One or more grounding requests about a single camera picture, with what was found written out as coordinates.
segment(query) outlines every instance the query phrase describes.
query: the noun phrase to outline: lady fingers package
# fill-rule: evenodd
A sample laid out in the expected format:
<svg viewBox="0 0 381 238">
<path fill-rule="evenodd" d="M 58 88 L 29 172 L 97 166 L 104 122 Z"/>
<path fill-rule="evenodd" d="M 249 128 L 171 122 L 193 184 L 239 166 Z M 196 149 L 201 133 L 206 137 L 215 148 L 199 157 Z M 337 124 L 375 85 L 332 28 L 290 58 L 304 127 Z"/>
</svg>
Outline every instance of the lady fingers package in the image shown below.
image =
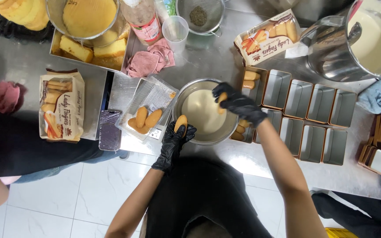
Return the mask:
<svg viewBox="0 0 381 238">
<path fill-rule="evenodd" d="M 53 71 L 41 76 L 39 133 L 51 141 L 79 141 L 83 134 L 85 82 L 80 73 Z"/>
<path fill-rule="evenodd" d="M 301 28 L 291 9 L 239 34 L 235 47 L 244 66 L 256 65 L 299 41 Z"/>
</svg>

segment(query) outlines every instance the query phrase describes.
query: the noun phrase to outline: gloved hand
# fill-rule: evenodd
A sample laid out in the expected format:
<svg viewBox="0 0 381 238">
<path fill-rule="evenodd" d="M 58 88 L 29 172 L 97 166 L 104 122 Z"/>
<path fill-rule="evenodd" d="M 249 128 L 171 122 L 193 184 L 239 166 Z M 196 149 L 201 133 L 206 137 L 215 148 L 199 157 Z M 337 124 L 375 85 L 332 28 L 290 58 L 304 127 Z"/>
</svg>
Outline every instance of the gloved hand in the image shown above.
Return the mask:
<svg viewBox="0 0 381 238">
<path fill-rule="evenodd" d="M 178 158 L 183 145 L 195 137 L 196 128 L 188 124 L 185 137 L 185 126 L 181 125 L 177 132 L 174 132 L 176 121 L 168 125 L 164 138 L 162 139 L 161 154 L 156 162 L 151 166 L 153 169 L 166 171 L 172 165 L 172 159 Z"/>
<path fill-rule="evenodd" d="M 220 107 L 239 115 L 241 119 L 251 122 L 255 128 L 267 117 L 267 114 L 261 111 L 261 108 L 249 97 L 236 91 L 228 83 L 220 83 L 213 89 L 215 102 L 219 101 L 222 92 L 227 93 L 227 99 L 220 102 Z"/>
</svg>

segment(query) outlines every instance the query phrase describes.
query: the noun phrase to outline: blue cloth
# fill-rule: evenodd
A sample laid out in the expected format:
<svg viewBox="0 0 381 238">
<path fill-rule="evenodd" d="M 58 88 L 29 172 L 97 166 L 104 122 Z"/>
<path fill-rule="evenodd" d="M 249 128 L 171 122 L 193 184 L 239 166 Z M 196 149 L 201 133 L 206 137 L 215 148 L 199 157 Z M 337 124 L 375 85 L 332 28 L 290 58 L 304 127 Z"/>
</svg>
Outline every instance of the blue cloth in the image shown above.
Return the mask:
<svg viewBox="0 0 381 238">
<path fill-rule="evenodd" d="M 85 160 L 83 162 L 87 163 L 87 164 L 96 164 L 99 162 L 103 162 L 106 160 L 113 159 L 113 158 L 118 157 L 118 156 L 122 156 L 124 154 L 127 154 L 127 152 L 128 152 L 127 150 L 119 150 L 116 152 L 104 150 L 104 153 L 100 157 L 95 158 L 95 159 Z M 51 176 L 59 174 L 63 169 L 66 169 L 66 168 L 68 168 L 72 165 L 75 165 L 75 164 L 68 164 L 68 165 L 64 165 L 64 166 L 60 166 L 60 167 L 56 167 L 56 168 L 52 168 L 52 169 L 47 169 L 47 170 L 31 173 L 28 175 L 22 175 L 14 183 L 32 182 L 32 181 L 37 181 L 37 180 L 40 180 L 40 179 L 43 179 L 46 177 L 51 177 Z"/>
<path fill-rule="evenodd" d="M 358 95 L 357 105 L 373 113 L 381 113 L 381 80 L 370 85 Z"/>
</svg>

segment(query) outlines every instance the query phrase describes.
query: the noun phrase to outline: smartphone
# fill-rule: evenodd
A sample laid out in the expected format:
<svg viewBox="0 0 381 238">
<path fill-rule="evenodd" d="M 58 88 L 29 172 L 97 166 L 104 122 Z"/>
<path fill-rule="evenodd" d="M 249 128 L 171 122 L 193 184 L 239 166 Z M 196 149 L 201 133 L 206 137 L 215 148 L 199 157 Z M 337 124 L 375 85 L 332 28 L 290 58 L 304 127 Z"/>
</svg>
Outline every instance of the smartphone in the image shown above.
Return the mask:
<svg viewBox="0 0 381 238">
<path fill-rule="evenodd" d="M 99 149 L 117 151 L 120 148 L 121 130 L 116 127 L 117 119 L 121 116 L 119 111 L 101 111 L 99 128 Z"/>
</svg>

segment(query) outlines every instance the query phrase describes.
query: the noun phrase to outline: yellow crate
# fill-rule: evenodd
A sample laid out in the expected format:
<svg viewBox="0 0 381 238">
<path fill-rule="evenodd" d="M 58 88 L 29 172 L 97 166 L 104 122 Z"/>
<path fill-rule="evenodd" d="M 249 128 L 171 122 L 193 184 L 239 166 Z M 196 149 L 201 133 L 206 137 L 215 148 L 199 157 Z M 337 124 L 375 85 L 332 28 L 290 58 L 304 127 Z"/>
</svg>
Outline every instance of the yellow crate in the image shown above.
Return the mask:
<svg viewBox="0 0 381 238">
<path fill-rule="evenodd" d="M 346 229 L 326 228 L 329 238 L 358 238 L 352 232 Z"/>
</svg>

